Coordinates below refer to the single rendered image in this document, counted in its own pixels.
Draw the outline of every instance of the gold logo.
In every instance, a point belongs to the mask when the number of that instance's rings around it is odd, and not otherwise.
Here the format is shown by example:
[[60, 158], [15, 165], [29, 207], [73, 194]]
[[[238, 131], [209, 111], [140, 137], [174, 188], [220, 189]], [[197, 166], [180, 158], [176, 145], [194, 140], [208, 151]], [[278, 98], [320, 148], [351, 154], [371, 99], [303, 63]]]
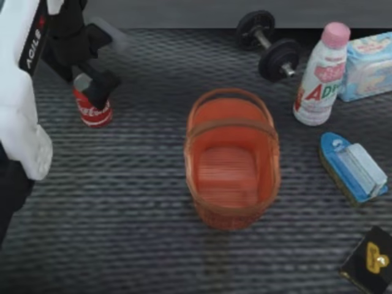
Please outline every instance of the gold logo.
[[390, 264], [390, 259], [386, 255], [380, 254], [379, 247], [373, 242], [367, 244], [366, 254], [366, 268], [368, 271], [374, 274], [379, 274], [381, 268], [384, 268]]

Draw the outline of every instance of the gray wall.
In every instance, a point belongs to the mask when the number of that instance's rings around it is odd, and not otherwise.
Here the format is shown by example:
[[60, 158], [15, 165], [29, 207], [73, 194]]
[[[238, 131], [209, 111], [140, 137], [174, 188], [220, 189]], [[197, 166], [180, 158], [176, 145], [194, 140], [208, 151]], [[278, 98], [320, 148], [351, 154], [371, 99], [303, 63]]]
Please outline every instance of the gray wall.
[[233, 28], [247, 12], [272, 12], [278, 28], [392, 28], [392, 0], [89, 0], [86, 15], [119, 28]]

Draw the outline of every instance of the black card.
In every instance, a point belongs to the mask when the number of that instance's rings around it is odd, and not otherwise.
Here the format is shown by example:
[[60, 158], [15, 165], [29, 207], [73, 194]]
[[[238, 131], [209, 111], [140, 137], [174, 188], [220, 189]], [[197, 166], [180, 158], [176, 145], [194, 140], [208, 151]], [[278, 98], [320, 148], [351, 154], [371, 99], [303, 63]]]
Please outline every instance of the black card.
[[392, 237], [373, 227], [345, 261], [340, 274], [367, 294], [383, 294], [392, 281]]

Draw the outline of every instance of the pink bottle cap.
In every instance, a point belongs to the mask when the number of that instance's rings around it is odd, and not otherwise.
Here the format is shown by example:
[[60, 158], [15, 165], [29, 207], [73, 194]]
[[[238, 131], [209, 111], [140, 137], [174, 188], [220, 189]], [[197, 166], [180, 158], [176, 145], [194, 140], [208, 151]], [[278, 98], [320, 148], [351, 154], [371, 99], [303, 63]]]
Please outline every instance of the pink bottle cap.
[[343, 23], [328, 23], [323, 31], [321, 40], [330, 48], [341, 48], [346, 46], [350, 40], [351, 31]]

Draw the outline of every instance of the orange basket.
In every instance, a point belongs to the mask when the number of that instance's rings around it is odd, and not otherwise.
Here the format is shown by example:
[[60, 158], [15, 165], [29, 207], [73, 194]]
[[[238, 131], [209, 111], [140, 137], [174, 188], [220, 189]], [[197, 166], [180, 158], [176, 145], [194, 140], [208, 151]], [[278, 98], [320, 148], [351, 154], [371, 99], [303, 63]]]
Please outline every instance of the orange basket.
[[255, 94], [228, 88], [202, 95], [188, 117], [184, 157], [195, 208], [210, 227], [246, 228], [276, 197], [279, 140]]

